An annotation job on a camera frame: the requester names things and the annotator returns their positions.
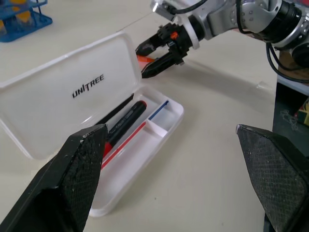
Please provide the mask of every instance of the black cable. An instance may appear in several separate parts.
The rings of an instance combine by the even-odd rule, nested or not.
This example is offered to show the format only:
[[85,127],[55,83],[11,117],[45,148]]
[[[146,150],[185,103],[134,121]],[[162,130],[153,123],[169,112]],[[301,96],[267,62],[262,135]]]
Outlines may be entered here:
[[170,13],[173,14],[173,15],[180,15],[180,14],[186,14],[188,12],[191,12],[193,10],[195,10],[196,8],[200,7],[201,5],[203,5],[205,2],[207,2],[207,0],[201,0],[199,1],[198,3],[188,7],[188,8],[184,8],[184,9],[170,9]]
[[236,21],[237,21],[237,27],[238,30],[242,34],[252,34],[251,31],[244,31],[241,27],[241,20],[240,20],[240,0],[236,0]]
[[282,69],[286,70],[286,71],[297,71],[297,70],[302,70],[302,69],[305,69],[304,67],[297,67],[297,68],[293,68],[293,69],[290,69],[288,67],[285,67],[281,62],[280,60],[278,59],[276,53],[275,53],[275,50],[274,48],[272,47],[272,45],[269,46],[269,49],[272,53],[272,56],[274,57],[276,63],[279,65],[279,67],[281,67]]
[[294,82],[298,82],[298,83],[309,83],[309,80],[302,80],[302,79],[296,79],[296,78],[292,78],[292,77],[289,77],[285,74],[283,74],[282,72],[280,72],[278,69],[276,69],[274,63],[272,62],[272,59],[270,57],[270,47],[271,47],[271,43],[266,43],[266,54],[267,54],[267,59],[268,59],[268,62],[272,68],[273,71],[275,71],[276,74],[282,76],[283,78],[289,80],[289,81],[294,81]]

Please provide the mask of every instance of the unitree logo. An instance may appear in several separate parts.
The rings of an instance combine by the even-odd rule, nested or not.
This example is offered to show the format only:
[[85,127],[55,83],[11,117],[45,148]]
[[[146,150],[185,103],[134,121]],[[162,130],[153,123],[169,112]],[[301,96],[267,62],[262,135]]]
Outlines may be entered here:
[[86,91],[89,91],[93,86],[95,86],[97,83],[103,80],[104,80],[104,75],[102,74],[101,76],[96,77],[89,83],[82,85],[82,87],[80,87],[79,89],[77,89],[76,91],[72,93],[73,98],[76,98],[78,95],[81,95],[82,93]]

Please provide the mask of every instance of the table surface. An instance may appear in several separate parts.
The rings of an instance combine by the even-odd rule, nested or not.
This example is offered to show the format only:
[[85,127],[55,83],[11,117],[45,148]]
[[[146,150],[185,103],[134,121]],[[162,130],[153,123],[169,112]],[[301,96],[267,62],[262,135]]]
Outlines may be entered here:
[[[51,26],[0,44],[0,82],[122,29],[138,45],[166,23],[148,0],[54,0],[42,10]],[[277,76],[265,44],[231,31],[185,62],[143,80],[183,105],[182,123],[116,208],[89,217],[84,231],[263,231],[235,128],[272,129]],[[47,161],[26,158],[2,128],[0,153],[2,221]]]

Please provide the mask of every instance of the blue stripe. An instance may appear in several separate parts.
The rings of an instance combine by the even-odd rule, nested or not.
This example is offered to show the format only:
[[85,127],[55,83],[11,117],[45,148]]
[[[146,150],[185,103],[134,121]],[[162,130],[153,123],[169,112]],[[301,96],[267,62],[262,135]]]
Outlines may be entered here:
[[163,103],[163,104],[160,106],[160,108],[157,109],[157,110],[153,113],[153,115],[151,115],[148,119],[149,119],[149,120],[153,119],[154,116],[156,116],[157,113],[159,113],[159,112],[164,108],[164,106],[166,106],[166,105],[168,104],[168,102],[169,102],[169,101],[167,100],[165,103]]

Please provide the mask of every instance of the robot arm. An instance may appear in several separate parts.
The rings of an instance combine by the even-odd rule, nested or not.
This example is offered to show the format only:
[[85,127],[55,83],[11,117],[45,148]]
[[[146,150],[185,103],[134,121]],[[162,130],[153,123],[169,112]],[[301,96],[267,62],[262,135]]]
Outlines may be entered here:
[[137,55],[147,56],[159,46],[169,47],[167,54],[145,67],[143,78],[183,63],[189,48],[198,49],[202,39],[210,40],[237,28],[241,33],[259,35],[267,43],[267,58],[276,72],[270,58],[270,52],[275,55],[273,47],[289,51],[300,66],[297,69],[309,67],[309,14],[292,3],[283,0],[152,0],[151,8],[170,21],[178,17],[179,23],[161,27],[136,49]]

